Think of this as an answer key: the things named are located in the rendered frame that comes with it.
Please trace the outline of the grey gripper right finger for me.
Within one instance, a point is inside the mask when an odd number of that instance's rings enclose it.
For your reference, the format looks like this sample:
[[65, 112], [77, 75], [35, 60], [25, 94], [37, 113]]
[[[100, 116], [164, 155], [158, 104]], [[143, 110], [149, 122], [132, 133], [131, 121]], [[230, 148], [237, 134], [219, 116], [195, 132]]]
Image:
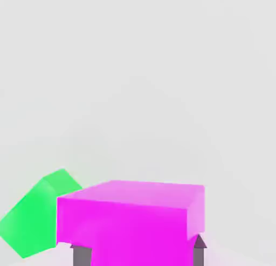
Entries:
[[204, 240], [198, 234], [193, 248], [193, 266], [204, 266], [204, 250], [206, 248]]

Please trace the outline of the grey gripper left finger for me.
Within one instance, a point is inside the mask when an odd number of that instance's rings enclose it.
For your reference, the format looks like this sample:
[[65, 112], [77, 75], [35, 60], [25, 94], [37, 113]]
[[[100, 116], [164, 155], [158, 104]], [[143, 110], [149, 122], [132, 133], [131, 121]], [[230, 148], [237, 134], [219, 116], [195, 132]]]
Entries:
[[73, 249], [73, 266], [91, 266], [92, 249], [78, 245], [71, 245]]

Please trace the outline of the small magenta cube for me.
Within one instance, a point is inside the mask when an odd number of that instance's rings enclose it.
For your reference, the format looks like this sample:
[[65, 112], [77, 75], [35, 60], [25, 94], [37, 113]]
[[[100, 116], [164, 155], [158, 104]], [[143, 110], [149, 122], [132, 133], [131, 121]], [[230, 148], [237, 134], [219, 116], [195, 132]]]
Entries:
[[202, 185], [112, 180], [57, 199], [57, 242], [91, 266], [193, 266], [205, 230]]

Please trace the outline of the small green cube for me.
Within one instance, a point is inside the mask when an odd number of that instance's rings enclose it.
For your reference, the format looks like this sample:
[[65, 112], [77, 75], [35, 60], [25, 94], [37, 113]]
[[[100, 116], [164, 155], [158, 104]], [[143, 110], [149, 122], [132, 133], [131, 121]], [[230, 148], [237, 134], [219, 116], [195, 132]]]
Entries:
[[65, 169], [42, 177], [0, 220], [0, 236], [21, 258], [54, 248], [57, 198], [80, 189]]

